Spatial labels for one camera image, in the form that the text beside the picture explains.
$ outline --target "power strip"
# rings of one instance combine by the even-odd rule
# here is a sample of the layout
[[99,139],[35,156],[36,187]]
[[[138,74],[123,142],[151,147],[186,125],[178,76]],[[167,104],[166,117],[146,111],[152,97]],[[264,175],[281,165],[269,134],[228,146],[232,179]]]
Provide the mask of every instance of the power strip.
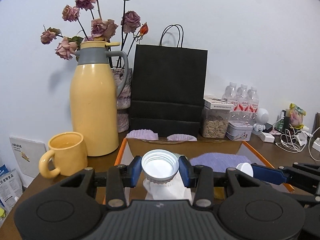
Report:
[[313,149],[317,150],[318,152],[320,152],[320,138],[317,138],[314,142],[313,142]]

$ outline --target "pink rose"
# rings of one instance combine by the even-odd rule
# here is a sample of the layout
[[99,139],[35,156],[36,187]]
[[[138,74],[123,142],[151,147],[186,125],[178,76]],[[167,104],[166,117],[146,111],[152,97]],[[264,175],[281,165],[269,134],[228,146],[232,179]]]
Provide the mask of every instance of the pink rose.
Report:
[[107,41],[116,34],[116,28],[114,20],[102,21],[101,19],[95,19],[91,21],[91,36],[92,38],[104,37]]
[[94,7],[92,3],[96,3],[97,0],[76,0],[76,7],[87,10],[92,10]]
[[75,51],[77,49],[77,43],[72,41],[68,41],[68,37],[63,37],[61,43],[59,43],[58,47],[55,49],[56,54],[60,58],[64,58],[66,60],[72,59],[71,54],[75,54]]
[[106,39],[106,41],[109,41],[112,36],[116,34],[116,28],[118,28],[118,25],[115,24],[114,20],[108,19],[107,20],[107,29],[103,33],[103,37]]
[[76,21],[79,18],[79,11],[80,9],[76,6],[71,7],[66,5],[62,11],[62,19],[69,22]]
[[40,36],[42,44],[49,44],[53,39],[57,39],[56,33],[50,31],[44,31]]
[[122,24],[124,33],[134,33],[141,26],[140,16],[135,11],[128,11],[124,14]]
[[88,36],[88,38],[84,38],[82,42],[93,41],[92,36]]

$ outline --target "white cap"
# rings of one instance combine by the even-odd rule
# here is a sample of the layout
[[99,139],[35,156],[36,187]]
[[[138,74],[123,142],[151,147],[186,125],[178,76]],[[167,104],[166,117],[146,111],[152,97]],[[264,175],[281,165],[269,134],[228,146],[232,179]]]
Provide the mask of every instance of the white cap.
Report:
[[242,171],[243,173],[253,177],[253,168],[250,163],[239,163],[237,168],[238,170]]

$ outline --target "white charger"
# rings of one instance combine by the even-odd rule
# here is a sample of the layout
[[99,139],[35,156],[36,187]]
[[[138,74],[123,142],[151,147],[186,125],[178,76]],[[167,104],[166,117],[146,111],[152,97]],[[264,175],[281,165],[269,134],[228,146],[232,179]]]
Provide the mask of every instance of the white charger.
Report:
[[275,137],[272,134],[261,132],[259,135],[260,139],[264,142],[271,142],[275,141]]

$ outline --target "flower vase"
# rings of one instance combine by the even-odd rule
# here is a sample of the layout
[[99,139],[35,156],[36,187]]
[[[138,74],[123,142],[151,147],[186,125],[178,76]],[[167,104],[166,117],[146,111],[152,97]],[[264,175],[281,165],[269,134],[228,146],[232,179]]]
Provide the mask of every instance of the flower vase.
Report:
[[[123,68],[111,68],[113,77],[118,86],[123,79]],[[131,105],[131,81],[132,81],[132,68],[128,70],[127,82],[124,86],[122,93],[117,97],[117,120],[118,120],[118,132],[123,132],[129,128],[129,115],[125,110]]]

